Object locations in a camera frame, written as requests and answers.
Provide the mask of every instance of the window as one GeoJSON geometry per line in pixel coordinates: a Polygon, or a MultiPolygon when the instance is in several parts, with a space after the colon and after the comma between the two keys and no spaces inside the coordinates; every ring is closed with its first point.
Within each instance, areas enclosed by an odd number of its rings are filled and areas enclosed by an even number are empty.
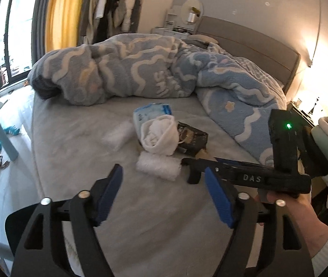
{"type": "Polygon", "coordinates": [[[0,89],[32,68],[31,24],[35,0],[0,0],[0,89]]]}

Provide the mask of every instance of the person's arm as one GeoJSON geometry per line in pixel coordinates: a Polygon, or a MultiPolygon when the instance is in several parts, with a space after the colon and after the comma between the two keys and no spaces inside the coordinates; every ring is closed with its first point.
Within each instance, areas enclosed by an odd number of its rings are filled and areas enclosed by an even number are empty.
{"type": "Polygon", "coordinates": [[[267,199],[274,203],[277,199],[286,201],[286,206],[300,228],[307,244],[315,277],[328,267],[328,226],[322,223],[309,202],[308,195],[293,199],[289,195],[268,192],[267,199]]]}

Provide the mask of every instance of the silver screw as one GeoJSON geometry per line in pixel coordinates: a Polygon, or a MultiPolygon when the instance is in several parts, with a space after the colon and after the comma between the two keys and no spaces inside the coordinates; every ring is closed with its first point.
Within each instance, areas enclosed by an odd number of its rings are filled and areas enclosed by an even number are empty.
{"type": "Polygon", "coordinates": [[[79,194],[78,197],[81,199],[88,198],[91,194],[89,193],[88,190],[82,190],[79,194]]]}
{"type": "Polygon", "coordinates": [[[50,199],[50,198],[43,198],[42,200],[41,200],[41,204],[42,205],[48,205],[48,204],[50,204],[52,202],[52,200],[50,199]]]}
{"type": "Polygon", "coordinates": [[[282,199],[278,199],[276,201],[276,204],[279,206],[279,207],[285,207],[286,206],[286,201],[285,200],[282,200],[282,199]]]}
{"type": "Polygon", "coordinates": [[[240,198],[241,200],[248,200],[250,199],[250,195],[248,193],[239,193],[238,198],[240,198]]]}

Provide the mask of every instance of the blue and white package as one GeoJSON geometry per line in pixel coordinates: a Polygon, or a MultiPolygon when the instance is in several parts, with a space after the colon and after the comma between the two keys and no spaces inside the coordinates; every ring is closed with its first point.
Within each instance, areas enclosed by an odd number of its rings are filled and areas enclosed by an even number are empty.
{"type": "Polygon", "coordinates": [[[141,125],[144,122],[165,114],[172,115],[172,110],[168,104],[163,103],[148,104],[133,111],[133,123],[138,138],[141,140],[141,125]]]}

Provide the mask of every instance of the black package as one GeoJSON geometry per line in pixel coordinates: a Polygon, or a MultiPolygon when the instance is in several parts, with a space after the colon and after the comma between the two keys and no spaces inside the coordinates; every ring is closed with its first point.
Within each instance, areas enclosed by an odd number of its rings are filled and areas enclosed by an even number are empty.
{"type": "Polygon", "coordinates": [[[205,149],[208,142],[208,134],[206,132],[178,122],[178,133],[178,152],[195,157],[201,149],[205,149]]]}

